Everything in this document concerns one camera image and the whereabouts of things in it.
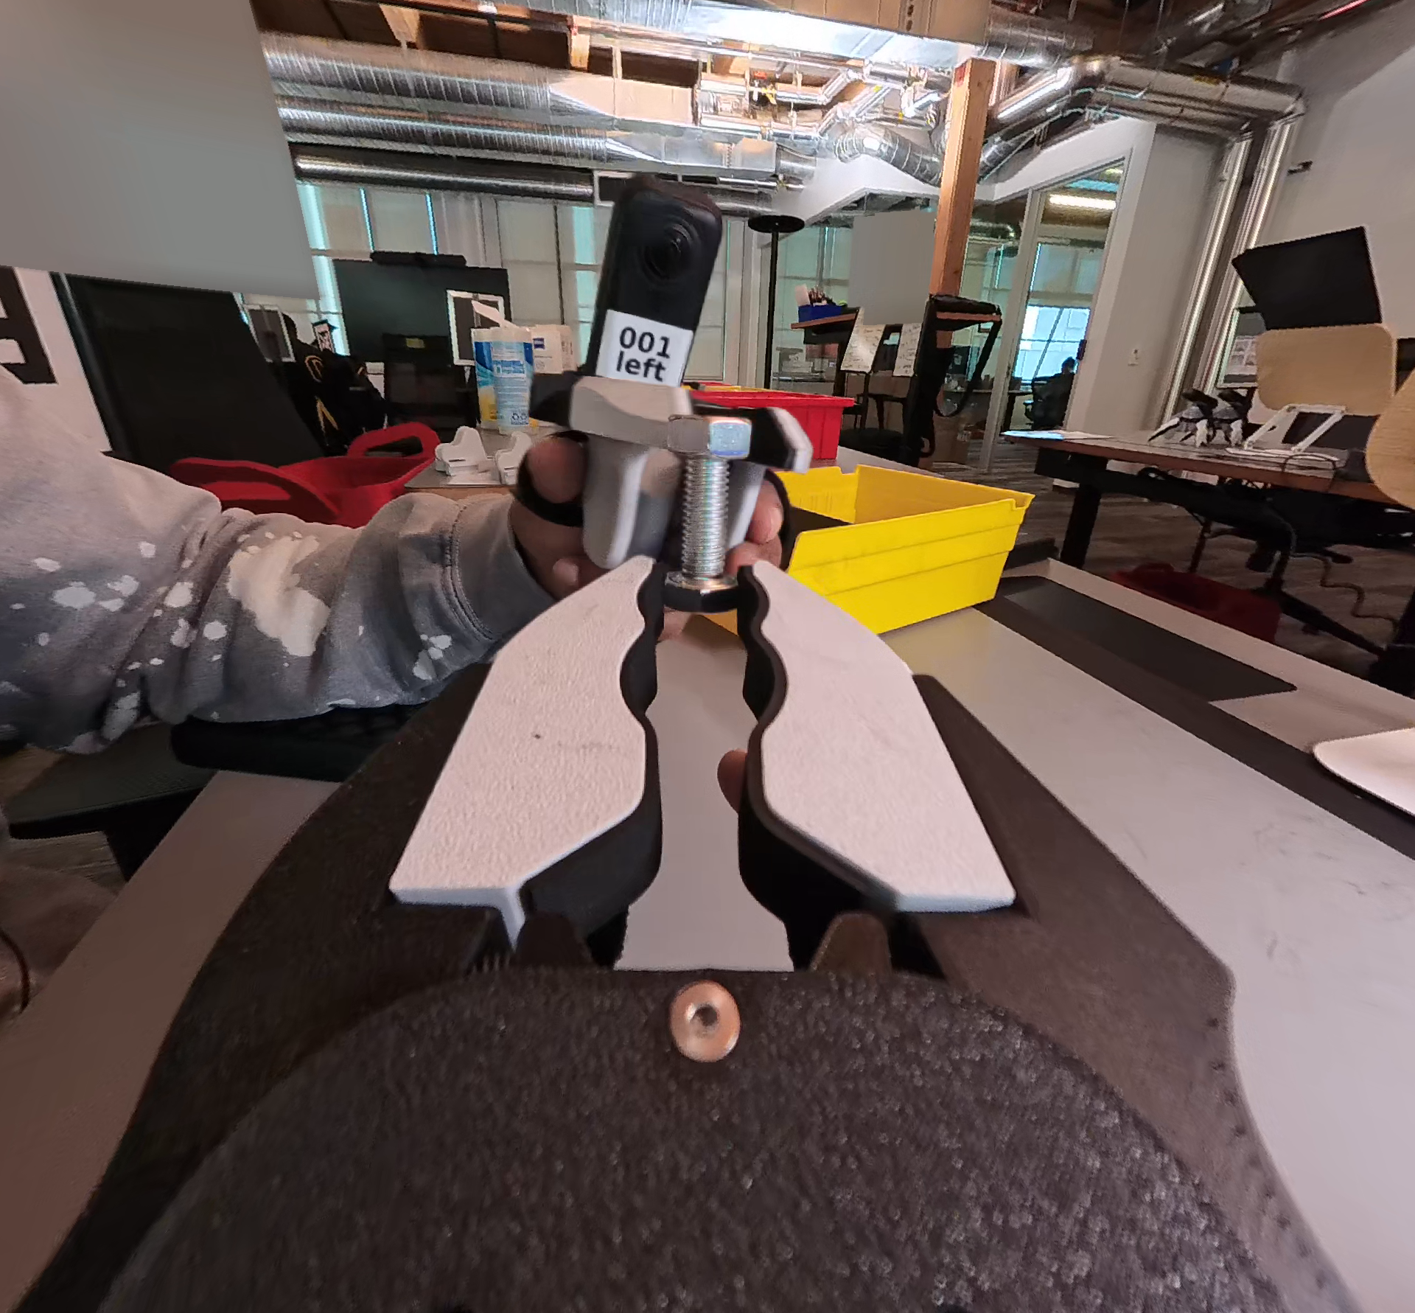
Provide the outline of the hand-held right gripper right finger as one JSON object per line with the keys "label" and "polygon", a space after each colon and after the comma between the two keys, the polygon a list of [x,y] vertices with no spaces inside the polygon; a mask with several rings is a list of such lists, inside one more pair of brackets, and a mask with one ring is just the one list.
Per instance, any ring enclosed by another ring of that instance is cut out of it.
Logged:
{"label": "hand-held right gripper right finger", "polygon": [[899,920],[1008,909],[1015,888],[909,667],[778,567],[740,584],[743,700],[754,715],[737,871],[817,944],[841,914]]}

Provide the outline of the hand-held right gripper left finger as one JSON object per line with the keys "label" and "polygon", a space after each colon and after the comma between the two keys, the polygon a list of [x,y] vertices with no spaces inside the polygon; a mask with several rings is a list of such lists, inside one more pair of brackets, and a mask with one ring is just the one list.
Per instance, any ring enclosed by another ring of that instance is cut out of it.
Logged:
{"label": "hand-held right gripper left finger", "polygon": [[616,924],[661,859],[655,696],[661,569],[634,557],[497,655],[389,876],[401,905]]}

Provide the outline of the silver bolt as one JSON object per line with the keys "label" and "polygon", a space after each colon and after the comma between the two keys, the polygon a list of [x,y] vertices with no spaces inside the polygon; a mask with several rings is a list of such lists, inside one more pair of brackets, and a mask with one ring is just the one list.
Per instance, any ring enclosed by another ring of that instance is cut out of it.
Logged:
{"label": "silver bolt", "polygon": [[737,575],[728,570],[729,464],[707,455],[680,455],[677,523],[663,555],[661,599],[681,614],[734,608]]}

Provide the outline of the yellow plastic bin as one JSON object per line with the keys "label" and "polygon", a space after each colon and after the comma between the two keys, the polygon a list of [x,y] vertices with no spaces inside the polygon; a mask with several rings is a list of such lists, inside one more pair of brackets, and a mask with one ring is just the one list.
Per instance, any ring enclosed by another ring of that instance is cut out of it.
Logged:
{"label": "yellow plastic bin", "polygon": [[782,484],[787,576],[879,635],[991,599],[1032,504],[900,467],[813,467]]}

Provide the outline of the person's left forearm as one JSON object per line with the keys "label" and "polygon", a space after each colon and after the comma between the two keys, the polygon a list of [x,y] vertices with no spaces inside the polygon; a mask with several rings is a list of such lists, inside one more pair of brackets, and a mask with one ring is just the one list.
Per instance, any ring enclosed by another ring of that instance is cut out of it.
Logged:
{"label": "person's left forearm", "polygon": [[355,528],[222,508],[2,372],[2,743],[426,702],[550,605],[504,496],[412,493]]}

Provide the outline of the person's left hand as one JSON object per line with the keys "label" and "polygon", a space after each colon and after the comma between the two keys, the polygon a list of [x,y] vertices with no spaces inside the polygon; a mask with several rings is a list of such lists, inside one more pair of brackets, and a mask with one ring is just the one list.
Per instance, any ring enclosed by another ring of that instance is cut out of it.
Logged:
{"label": "person's left hand", "polygon": [[[571,504],[583,489],[586,461],[583,446],[569,437],[542,439],[521,460],[518,483],[530,484],[550,504]],[[726,572],[760,561],[781,566],[785,516],[782,496],[772,481],[763,481],[746,535],[726,557]],[[571,594],[602,575],[584,554],[577,526],[551,523],[519,499],[510,505],[509,522],[527,569],[550,596]]]}

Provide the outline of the black floor lamp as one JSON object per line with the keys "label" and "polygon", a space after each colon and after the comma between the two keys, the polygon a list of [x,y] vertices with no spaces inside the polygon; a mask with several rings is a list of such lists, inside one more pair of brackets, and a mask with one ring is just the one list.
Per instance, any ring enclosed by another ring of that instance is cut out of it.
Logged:
{"label": "black floor lamp", "polygon": [[766,301],[760,315],[760,328],[763,331],[763,360],[760,374],[760,387],[769,390],[772,384],[772,352],[775,339],[775,295],[779,277],[779,242],[782,236],[793,236],[804,228],[804,221],[785,213],[763,212],[748,221],[748,227],[757,236],[767,240],[766,262]]}

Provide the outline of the blue white wipes canister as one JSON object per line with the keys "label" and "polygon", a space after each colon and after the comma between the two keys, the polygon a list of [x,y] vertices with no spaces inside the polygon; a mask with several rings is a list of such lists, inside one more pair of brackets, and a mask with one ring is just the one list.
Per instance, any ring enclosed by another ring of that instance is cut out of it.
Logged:
{"label": "blue white wipes canister", "polygon": [[471,334],[477,417],[500,433],[525,430],[530,419],[534,345],[521,328],[480,328]]}

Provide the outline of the wooden edged side table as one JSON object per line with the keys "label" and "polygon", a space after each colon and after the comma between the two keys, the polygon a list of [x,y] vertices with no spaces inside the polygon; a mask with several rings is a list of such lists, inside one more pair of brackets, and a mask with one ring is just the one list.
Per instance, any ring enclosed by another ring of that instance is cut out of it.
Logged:
{"label": "wooden edged side table", "polygon": [[[533,439],[531,448],[539,443],[540,439]],[[486,446],[488,455],[492,455],[500,445],[492,443]],[[400,483],[398,490],[401,493],[433,493],[439,496],[450,498],[451,501],[460,499],[479,499],[489,498],[494,495],[510,495],[515,487],[507,489],[500,486],[495,470],[486,470],[485,473],[477,475],[457,475],[445,476],[436,470],[433,460],[421,467],[418,472],[407,476]]]}

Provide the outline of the black jacket gold print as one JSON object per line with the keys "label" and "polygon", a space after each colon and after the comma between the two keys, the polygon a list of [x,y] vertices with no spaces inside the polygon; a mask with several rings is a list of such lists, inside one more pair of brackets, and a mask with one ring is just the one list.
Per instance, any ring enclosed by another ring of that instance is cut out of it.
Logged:
{"label": "black jacket gold print", "polygon": [[383,398],[362,361],[299,340],[294,321],[279,318],[293,357],[280,360],[274,375],[318,452],[344,455],[356,437],[385,427]]}

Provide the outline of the red tote bag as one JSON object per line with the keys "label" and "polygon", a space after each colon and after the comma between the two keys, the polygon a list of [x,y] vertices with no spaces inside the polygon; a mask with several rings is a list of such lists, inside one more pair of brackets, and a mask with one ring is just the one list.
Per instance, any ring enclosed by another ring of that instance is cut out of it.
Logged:
{"label": "red tote bag", "polygon": [[282,513],[323,525],[365,525],[404,493],[433,461],[439,437],[423,422],[403,422],[355,437],[344,455],[285,467],[253,461],[185,458],[169,475],[212,495],[222,508]]}

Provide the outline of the wooden top desk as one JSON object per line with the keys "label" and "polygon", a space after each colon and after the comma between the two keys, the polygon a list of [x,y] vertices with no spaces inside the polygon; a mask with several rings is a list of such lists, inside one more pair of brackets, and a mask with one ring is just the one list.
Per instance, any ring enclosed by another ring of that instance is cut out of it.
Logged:
{"label": "wooden top desk", "polygon": [[[1336,543],[1331,554],[1327,558],[1316,557],[1321,561],[1342,564],[1345,561],[1342,549],[1345,548],[1411,557],[1411,508],[1398,505],[1367,481],[1340,476],[1337,467],[1328,461],[1318,461],[1313,454],[1260,460],[1219,449],[1183,448],[1121,437],[1085,437],[1065,431],[1015,433],[1006,437],[1035,449],[1035,473],[1073,489],[1070,517],[1059,546],[1061,563],[1073,567],[1082,567],[1086,561],[1094,522],[1104,498],[1130,496],[1162,504],[1150,499],[1145,492],[1147,483],[1136,481],[1144,467],[1178,473],[1200,484],[1234,479],[1251,487],[1318,493],[1318,505],[1345,508],[1351,520],[1348,534]],[[1370,659],[1367,679],[1372,684],[1404,694],[1411,691],[1411,684],[1390,681],[1384,676],[1381,666],[1386,663],[1386,650],[1407,607],[1411,607],[1413,664],[1411,599],[1405,600],[1386,643],[1372,641],[1369,637],[1340,623],[1345,634],[1334,638],[1361,650]]]}

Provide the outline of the dark red bag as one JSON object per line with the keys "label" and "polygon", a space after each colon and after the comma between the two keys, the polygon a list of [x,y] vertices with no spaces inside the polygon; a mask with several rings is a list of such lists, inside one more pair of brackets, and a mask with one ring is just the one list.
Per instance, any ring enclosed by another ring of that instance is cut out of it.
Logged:
{"label": "dark red bag", "polygon": [[1180,572],[1165,563],[1141,563],[1115,570],[1107,579],[1254,640],[1275,641],[1281,610],[1272,596]]}

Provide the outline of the person's torso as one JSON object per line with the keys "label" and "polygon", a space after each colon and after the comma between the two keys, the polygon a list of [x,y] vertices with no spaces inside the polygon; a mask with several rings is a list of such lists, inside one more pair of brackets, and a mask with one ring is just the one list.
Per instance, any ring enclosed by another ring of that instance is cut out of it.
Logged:
{"label": "person's torso", "polygon": [[[2,368],[76,437],[104,451],[108,440],[45,272],[2,268],[2,340],[13,342],[2,349]],[[110,902],[93,879],[14,859],[2,829],[2,1027],[31,1004]]]}

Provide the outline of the wooden post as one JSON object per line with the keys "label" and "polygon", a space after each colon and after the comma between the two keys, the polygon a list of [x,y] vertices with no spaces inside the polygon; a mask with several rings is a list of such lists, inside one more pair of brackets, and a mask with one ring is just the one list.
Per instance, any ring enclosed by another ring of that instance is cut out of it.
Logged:
{"label": "wooden post", "polygon": [[952,74],[943,129],[929,293],[958,295],[961,290],[994,74],[994,62],[976,56],[956,65]]}

